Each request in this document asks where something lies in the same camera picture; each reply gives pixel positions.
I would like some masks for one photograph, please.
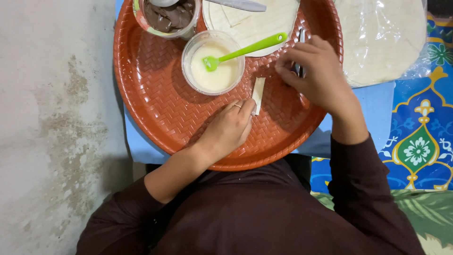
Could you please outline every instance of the woman's left hand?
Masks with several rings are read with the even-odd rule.
[[[223,159],[246,142],[255,112],[256,103],[251,98],[231,102],[209,124],[194,146],[214,163]]]

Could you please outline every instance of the chocolate spread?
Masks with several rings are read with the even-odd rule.
[[[156,30],[174,33],[187,27],[195,10],[195,0],[180,0],[169,7],[158,7],[145,0],[145,18]]]

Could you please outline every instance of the light blue cloth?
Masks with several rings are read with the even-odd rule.
[[[123,0],[116,0],[117,17],[122,3]],[[390,135],[394,88],[395,82],[388,82],[354,89],[362,106],[366,125],[378,151],[384,147]],[[170,157],[140,130],[126,108],[125,122],[127,142],[135,162],[163,164]],[[307,141],[292,153],[330,158],[331,130],[332,116],[328,114]]]

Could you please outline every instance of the plastic tray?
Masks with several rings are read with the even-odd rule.
[[[260,115],[252,119],[246,143],[209,169],[239,171],[269,164],[303,143],[326,114],[286,86],[274,69],[282,51],[298,41],[302,27],[307,38],[317,34],[328,40],[342,62],[341,26],[332,0],[302,0],[291,40],[273,54],[246,58],[246,70],[236,88],[224,95],[207,96],[184,80],[181,54],[186,41],[166,40],[143,31],[135,20],[132,0],[125,0],[113,46],[120,93],[140,129],[173,154],[197,141],[228,102],[251,97],[256,77],[266,77]],[[202,15],[197,30],[206,30]]]

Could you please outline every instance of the dark brown sleeve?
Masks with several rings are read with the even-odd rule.
[[[115,193],[88,220],[77,243],[77,254],[143,255],[145,226],[164,205],[146,190],[141,178]]]
[[[412,225],[390,194],[389,170],[377,155],[371,136],[357,145],[343,145],[331,138],[331,145],[328,188],[335,211],[388,254],[423,255]]]

